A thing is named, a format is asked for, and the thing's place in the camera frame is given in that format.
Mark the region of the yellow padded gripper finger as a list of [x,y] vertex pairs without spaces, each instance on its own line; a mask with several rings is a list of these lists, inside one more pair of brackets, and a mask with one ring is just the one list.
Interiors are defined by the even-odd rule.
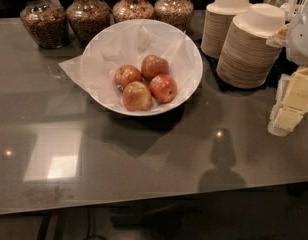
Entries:
[[287,136],[308,113],[308,67],[299,67],[291,76],[282,74],[275,99],[268,132]]

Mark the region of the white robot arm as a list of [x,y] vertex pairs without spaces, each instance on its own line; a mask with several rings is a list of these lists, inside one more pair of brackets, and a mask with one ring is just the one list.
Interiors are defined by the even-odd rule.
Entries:
[[286,57],[298,65],[291,75],[278,82],[268,131],[276,136],[292,132],[308,112],[308,0],[299,7],[287,31]]

